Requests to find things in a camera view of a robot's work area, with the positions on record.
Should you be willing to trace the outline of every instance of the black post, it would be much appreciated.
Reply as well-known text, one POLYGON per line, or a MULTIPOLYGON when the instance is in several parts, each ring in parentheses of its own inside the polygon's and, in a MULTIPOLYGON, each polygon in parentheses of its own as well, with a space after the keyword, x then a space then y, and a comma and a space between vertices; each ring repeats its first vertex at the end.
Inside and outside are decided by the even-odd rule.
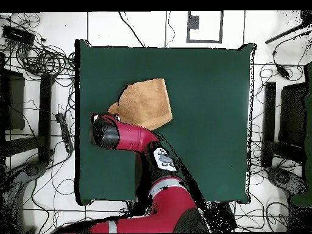
POLYGON ((278 40, 278 39, 281 38, 281 37, 284 37, 284 36, 286 36, 286 35, 288 35, 288 34, 290 34, 290 33, 292 33, 292 32, 295 32, 295 31, 297 31, 297 30, 299 30, 299 29, 303 29, 303 28, 304 28, 304 25, 303 25, 303 24, 300 24, 300 25, 298 25, 298 26, 296 26, 296 27, 293 27, 292 29, 289 29, 289 30, 287 30, 286 32, 283 32, 283 33, 278 34, 277 36, 275 36, 275 37, 273 37, 273 38, 270 38, 269 40, 266 41, 266 44, 269 44, 269 43, 271 43, 271 42, 273 42, 273 41, 275 41, 275 40, 278 40))
POLYGON ((44 145, 38 147, 39 161, 49 163, 51 145, 51 87, 54 79, 50 74, 41 76, 40 82, 40 106, 39 106, 39 137, 43 137, 44 145))
POLYGON ((268 142, 274 142, 275 131, 275 98, 276 83, 267 82, 264 86, 264 111, 263 111, 263 129, 262 129, 262 154, 261 167, 272 166, 273 151, 269 148, 268 142))
POLYGON ((5 55, 0 53, 0 174, 2 174, 5 169, 5 161, 7 159, 7 142, 5 140, 5 128, 7 122, 9 121, 9 96, 8 91, 4 85, 4 65, 5 65, 5 55))

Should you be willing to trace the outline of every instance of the green tabletop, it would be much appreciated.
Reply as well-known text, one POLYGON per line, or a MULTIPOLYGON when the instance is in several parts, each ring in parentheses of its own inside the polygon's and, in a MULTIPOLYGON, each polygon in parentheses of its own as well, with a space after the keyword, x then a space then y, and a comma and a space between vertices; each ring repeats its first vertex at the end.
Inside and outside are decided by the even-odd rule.
POLYGON ((157 130, 206 200, 245 200, 252 50, 92 48, 80 40, 80 198, 136 199, 135 154, 92 146, 90 115, 127 84, 164 78, 173 119, 157 130))

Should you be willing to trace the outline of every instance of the black border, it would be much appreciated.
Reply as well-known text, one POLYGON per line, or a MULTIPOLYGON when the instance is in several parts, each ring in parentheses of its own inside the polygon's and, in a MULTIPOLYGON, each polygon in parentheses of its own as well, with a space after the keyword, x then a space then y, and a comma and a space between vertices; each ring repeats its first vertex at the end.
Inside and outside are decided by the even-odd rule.
MULTIPOLYGON (((74 192, 76 197, 76 202, 80 206, 84 206, 84 204, 81 201, 80 198, 80 191, 79 191, 79 182, 80 182, 80 41, 81 40, 75 40, 75 94, 76 94, 76 112, 75 117, 77 120, 77 124, 79 126, 75 127, 75 179, 74 179, 74 192)), ((88 40, 83 40, 86 42, 87 45, 91 48, 112 48, 112 46, 92 46, 88 40)), ((249 204, 251 202, 250 193, 249 193, 249 187, 250 187, 250 170, 251 170, 251 142, 252 142, 252 112, 253 112, 253 102, 254 102, 254 70, 255 70, 255 64, 254 64, 254 58, 255 58, 255 51, 257 48, 256 44, 249 43, 253 45, 253 48, 250 53, 250 99, 249 99, 249 119, 248 119, 248 127, 247 127, 247 154, 246 154, 246 197, 247 200, 229 200, 228 202, 237 201, 239 204, 249 204)), ((231 49, 232 51, 241 51, 249 44, 242 44, 242 46, 238 49, 231 49)), ((127 46, 117 46, 114 48, 129 48, 127 46)))
MULTIPOLYGON (((187 43, 217 43, 217 44, 222 44, 222 39, 223 39, 223 15, 224 11, 220 11, 221 16, 220 16, 220 31, 219 31, 219 40, 190 40, 190 28, 187 27, 187 35, 186 35, 186 42, 187 43)), ((191 11, 188 11, 188 19, 191 16, 191 11)))

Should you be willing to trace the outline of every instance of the floor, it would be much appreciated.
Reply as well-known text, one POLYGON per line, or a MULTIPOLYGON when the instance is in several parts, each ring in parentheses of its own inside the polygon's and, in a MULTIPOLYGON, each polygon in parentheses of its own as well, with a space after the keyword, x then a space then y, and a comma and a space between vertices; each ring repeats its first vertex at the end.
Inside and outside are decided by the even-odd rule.
MULTIPOLYGON (((218 24, 218 21, 213 21, 214 15, 208 15, 209 12, 191 12, 192 15, 199 15, 201 21, 207 24, 218 24)), ((269 38, 284 32, 287 29, 298 25, 301 22, 299 11, 224 11, 223 18, 223 39, 221 44, 213 43, 187 43, 186 42, 186 25, 187 11, 161 11, 161 12, 121 12, 125 21, 127 21, 138 38, 145 46, 153 47, 209 47, 209 48, 231 48, 238 49, 243 43, 256 43, 257 50, 255 53, 255 92, 261 89, 262 82, 270 79, 270 75, 276 74, 276 69, 272 65, 264 64, 272 62, 272 52, 278 43, 282 40, 293 37, 295 34, 286 36, 282 40, 277 40, 270 44, 264 42, 269 38)), ((20 18, 17 13, 13 14, 12 21, 18 23, 20 18)), ((36 31, 36 35, 45 39, 45 46, 53 45, 62 49, 68 57, 74 51, 74 40, 77 38, 87 39, 93 46, 141 46, 140 42, 135 38, 132 31, 119 17, 118 12, 91 12, 91 13, 38 13, 40 22, 37 22, 36 17, 31 17, 32 25, 37 27, 32 28, 36 31)), ((0 19, 0 26, 8 24, 6 20, 0 19)), ((207 26, 206 30, 201 27, 201 35, 192 35, 197 39, 214 39, 216 38, 217 29, 210 29, 207 26)), ((281 44, 277 49, 275 56, 276 62, 280 64, 297 65, 303 53, 304 57, 300 61, 300 65, 305 65, 312 60, 312 51, 305 51, 309 37, 296 38, 295 40, 287 41, 281 44)), ((3 38, 0 39, 0 44, 3 44, 3 38)), ((24 73, 26 79, 24 107, 32 108, 25 109, 24 115, 29 121, 32 130, 35 134, 38 133, 38 110, 34 104, 39 105, 38 81, 30 80, 29 76, 19 69, 19 64, 16 58, 12 57, 6 68, 24 73)), ((300 73, 296 68, 291 68, 294 79, 300 77, 300 73)), ((57 113, 67 105, 68 95, 70 94, 71 80, 67 76, 60 76, 58 80, 60 84, 54 84, 52 88, 52 112, 57 113)), ((291 82, 283 79, 279 75, 274 76, 270 80, 277 84, 276 104, 280 103, 280 92, 284 85, 289 85, 291 82)), ((304 82, 304 77, 301 77, 297 82, 304 82)), ((255 148, 254 157, 259 156, 260 148, 257 147, 261 141, 260 134, 262 116, 259 115, 263 111, 263 91, 259 91, 257 98, 253 103, 253 148, 255 148)), ((277 107, 275 126, 275 137, 278 134, 278 117, 279 108, 277 107)), ((74 112, 72 115, 67 113, 67 122, 71 131, 74 133, 75 119, 74 112)), ((30 128, 26 126, 23 130, 12 130, 7 132, 7 140, 26 137, 25 135, 32 134, 30 128)), ((67 157, 62 138, 60 136, 60 127, 55 121, 51 121, 51 147, 55 147, 54 164, 63 161, 67 157)), ((23 154, 14 155, 7 159, 7 166, 14 168, 24 163, 31 155, 29 160, 36 159, 36 150, 25 152, 23 154)), ((277 166, 281 160, 275 158, 274 164, 277 166)), ((256 158, 253 159, 253 164, 257 165, 256 158)), ((300 166, 296 166, 292 161, 287 161, 283 166, 288 166, 288 169, 294 169, 298 175, 301 174, 300 166)), ((126 208, 125 202, 115 201, 94 201, 87 207, 81 207, 76 204, 73 194, 73 179, 75 170, 74 153, 64 163, 55 166, 40 177, 37 182, 34 199, 38 205, 46 209, 36 206, 31 197, 35 182, 31 182, 24 194, 23 213, 24 220, 27 226, 35 225, 37 233, 49 233, 55 226, 63 225, 67 222, 83 220, 85 218, 105 218, 107 216, 119 215, 123 208, 126 208)), ((282 190, 276 188, 268 182, 266 173, 260 171, 257 166, 252 167, 252 177, 250 178, 250 193, 252 201, 247 205, 239 205, 236 202, 231 202, 231 206, 235 211, 235 217, 239 228, 236 232, 284 232, 286 230, 285 221, 287 220, 288 209, 285 194, 282 190), (269 222, 265 217, 265 209, 268 208, 269 222)))

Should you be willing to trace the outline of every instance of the brown towel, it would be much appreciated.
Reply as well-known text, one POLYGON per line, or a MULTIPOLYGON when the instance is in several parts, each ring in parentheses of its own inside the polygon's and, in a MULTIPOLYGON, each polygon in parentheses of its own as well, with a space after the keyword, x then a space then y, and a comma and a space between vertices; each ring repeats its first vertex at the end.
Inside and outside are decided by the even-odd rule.
POLYGON ((121 122, 154 130, 172 120, 169 97, 164 79, 152 79, 128 85, 108 109, 118 113, 121 122))

